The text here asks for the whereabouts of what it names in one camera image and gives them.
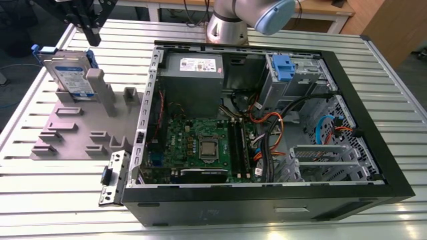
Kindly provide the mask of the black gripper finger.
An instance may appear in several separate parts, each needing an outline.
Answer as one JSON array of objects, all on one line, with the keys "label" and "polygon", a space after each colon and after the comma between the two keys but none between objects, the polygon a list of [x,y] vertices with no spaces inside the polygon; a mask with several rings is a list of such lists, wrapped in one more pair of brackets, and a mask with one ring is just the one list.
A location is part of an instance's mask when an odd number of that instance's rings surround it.
[{"label": "black gripper finger", "polygon": [[90,16],[91,35],[89,37],[89,42],[90,42],[90,45],[94,47],[98,47],[102,42],[101,30],[117,6],[115,0],[99,0],[98,2],[99,2],[101,10],[97,11],[94,9],[91,11],[91,16]]},{"label": "black gripper finger", "polygon": [[94,45],[94,31],[91,16],[94,13],[93,0],[69,0],[65,2],[67,19],[85,33],[90,45]]}]

